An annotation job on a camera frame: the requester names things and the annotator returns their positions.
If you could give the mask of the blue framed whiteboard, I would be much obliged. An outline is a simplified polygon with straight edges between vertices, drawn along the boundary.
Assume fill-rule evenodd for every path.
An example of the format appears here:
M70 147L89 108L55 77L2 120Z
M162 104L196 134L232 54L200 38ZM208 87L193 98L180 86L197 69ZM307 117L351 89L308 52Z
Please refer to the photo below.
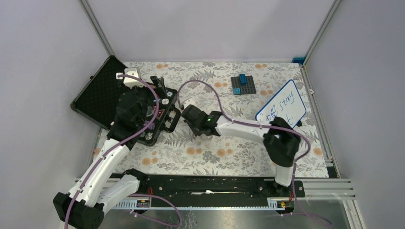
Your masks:
M283 118L294 128L305 116L306 106L294 80L287 81L281 89L256 113L255 119L271 122L276 117Z

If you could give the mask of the silver sparkly scrub sponge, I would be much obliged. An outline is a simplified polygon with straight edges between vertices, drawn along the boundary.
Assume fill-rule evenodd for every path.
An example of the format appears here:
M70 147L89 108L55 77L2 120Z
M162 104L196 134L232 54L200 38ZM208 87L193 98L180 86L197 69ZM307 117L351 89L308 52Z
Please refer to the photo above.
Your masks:
M203 140L203 141L210 141L210 140L212 140L213 139L213 136L212 135L200 135L199 136L199 138L201 139L201 140Z

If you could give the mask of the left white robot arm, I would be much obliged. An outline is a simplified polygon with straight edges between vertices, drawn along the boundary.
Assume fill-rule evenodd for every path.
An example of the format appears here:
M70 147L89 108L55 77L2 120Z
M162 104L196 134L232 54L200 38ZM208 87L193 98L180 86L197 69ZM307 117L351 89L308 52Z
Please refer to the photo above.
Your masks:
M105 215L131 194L143 196L147 181L126 174L117 183L103 189L118 163L130 152L149 127L159 128L164 110L170 107L175 93L168 95L164 79L152 76L151 83L128 74L119 75L124 92L118 97L114 119L107 139L88 170L68 193L57 193L53 199L64 228L97 229Z

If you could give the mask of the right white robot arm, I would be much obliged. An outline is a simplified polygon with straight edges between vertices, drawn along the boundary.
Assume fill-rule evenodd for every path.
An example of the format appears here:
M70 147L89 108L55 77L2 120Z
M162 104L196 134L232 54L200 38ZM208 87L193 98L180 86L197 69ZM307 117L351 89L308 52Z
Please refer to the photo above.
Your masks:
M205 113L188 105L181 116L195 136L231 136L262 144L276 164L275 193L285 197L292 190L293 163L301 137L281 117L267 125L249 120L229 120L220 111Z

